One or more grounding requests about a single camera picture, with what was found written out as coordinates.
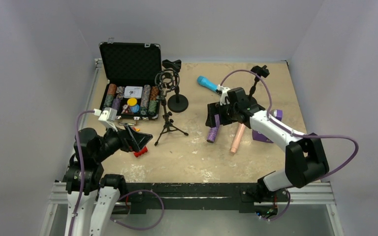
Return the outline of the purple glitter microphone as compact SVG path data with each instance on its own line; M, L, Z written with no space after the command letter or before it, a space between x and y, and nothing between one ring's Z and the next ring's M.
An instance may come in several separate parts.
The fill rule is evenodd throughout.
M220 126L221 126L220 124L217 124L215 127L210 128L209 133L207 135L207 139L206 139L208 143L215 142Z

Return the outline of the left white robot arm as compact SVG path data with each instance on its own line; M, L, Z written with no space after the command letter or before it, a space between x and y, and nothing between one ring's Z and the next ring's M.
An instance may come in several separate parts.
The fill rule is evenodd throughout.
M128 193L123 175L103 177L102 162L121 150L143 151L151 134L109 128L103 136L93 128L78 131L74 143L76 161L69 162L63 177L67 191L66 236L101 236L120 196Z

